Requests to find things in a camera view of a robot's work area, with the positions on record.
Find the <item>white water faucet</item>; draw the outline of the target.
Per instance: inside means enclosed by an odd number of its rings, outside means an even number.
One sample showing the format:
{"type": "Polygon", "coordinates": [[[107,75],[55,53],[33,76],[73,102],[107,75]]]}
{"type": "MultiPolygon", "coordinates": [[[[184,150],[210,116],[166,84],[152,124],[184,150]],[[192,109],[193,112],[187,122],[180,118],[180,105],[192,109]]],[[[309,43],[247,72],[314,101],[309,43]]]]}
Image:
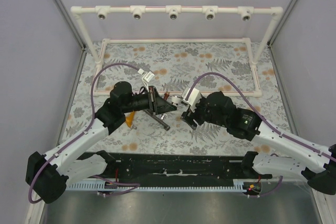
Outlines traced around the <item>white water faucet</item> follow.
{"type": "MultiPolygon", "coordinates": [[[[171,98],[171,102],[173,105],[178,106],[182,102],[182,97],[180,95],[174,95],[171,98]]],[[[166,117],[166,113],[161,114],[160,119],[164,120],[165,117],[166,117]]]]}

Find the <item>white pipe frame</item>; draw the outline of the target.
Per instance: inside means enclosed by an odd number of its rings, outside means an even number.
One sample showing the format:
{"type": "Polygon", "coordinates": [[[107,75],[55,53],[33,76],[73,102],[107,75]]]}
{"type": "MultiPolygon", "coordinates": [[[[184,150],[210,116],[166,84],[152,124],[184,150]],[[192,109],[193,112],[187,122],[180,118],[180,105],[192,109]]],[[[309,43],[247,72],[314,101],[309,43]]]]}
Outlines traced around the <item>white pipe frame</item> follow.
{"type": "Polygon", "coordinates": [[[95,7],[82,7],[73,6],[70,9],[74,16],[79,29],[84,37],[84,40],[89,48],[91,55],[95,62],[95,77],[98,76],[100,70],[104,65],[104,53],[108,44],[154,44],[154,43],[244,43],[247,48],[247,55],[249,58],[249,65],[251,69],[251,75],[254,82],[254,91],[244,91],[243,94],[248,97],[260,98],[262,96],[262,90],[259,84],[259,77],[257,74],[257,64],[260,59],[261,53],[266,47],[267,42],[271,39],[276,27],[283,15],[282,7],[267,7],[267,8],[255,8],[252,6],[238,6],[238,7],[218,7],[218,6],[181,6],[181,5],[166,5],[166,6],[143,6],[143,5],[131,5],[126,7],[113,7],[113,6],[95,6],[95,7]],[[249,38],[220,38],[220,39],[108,39],[102,40],[101,51],[98,54],[95,46],[90,38],[89,32],[82,20],[83,14],[96,14],[100,20],[104,20],[110,14],[130,13],[136,20],[142,18],[147,13],[165,13],[171,20],[176,20],[181,13],[196,13],[202,14],[207,20],[213,20],[217,14],[237,14],[243,21],[251,20],[252,15],[270,15],[271,21],[265,32],[265,35],[260,42],[260,45],[255,54],[252,53],[251,40],[249,38]]]}

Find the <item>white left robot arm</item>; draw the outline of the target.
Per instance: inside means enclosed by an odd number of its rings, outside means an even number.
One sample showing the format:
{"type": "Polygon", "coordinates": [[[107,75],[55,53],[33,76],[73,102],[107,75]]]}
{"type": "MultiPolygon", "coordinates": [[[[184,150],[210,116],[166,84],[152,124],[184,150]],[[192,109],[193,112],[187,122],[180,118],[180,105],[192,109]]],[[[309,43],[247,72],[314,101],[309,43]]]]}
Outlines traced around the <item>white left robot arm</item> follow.
{"type": "Polygon", "coordinates": [[[61,145],[45,154],[34,152],[27,162],[26,183],[30,186],[28,200],[36,193],[46,204],[57,200],[67,186],[104,172],[108,160],[103,154],[94,154],[87,160],[79,157],[98,141],[111,135],[133,111],[148,110],[155,115],[176,111],[177,107],[162,98],[156,87],[150,86],[143,94],[134,94],[126,81],[116,83],[103,106],[93,113],[88,126],[61,145]]]}

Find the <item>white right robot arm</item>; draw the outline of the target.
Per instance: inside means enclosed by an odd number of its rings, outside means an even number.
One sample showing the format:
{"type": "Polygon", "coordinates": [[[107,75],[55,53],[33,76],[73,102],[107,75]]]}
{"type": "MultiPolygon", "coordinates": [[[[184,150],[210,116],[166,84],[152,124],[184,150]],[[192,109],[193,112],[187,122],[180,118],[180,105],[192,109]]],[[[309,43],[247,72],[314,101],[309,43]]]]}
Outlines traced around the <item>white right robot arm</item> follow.
{"type": "Polygon", "coordinates": [[[335,146],[320,145],[270,123],[261,115],[238,108],[222,92],[202,96],[187,89],[182,103],[188,105],[181,119],[192,129],[207,122],[224,127],[235,138],[268,145],[285,154],[274,157],[247,152],[241,167],[248,177],[258,175],[292,177],[327,195],[335,195],[335,146]]]}

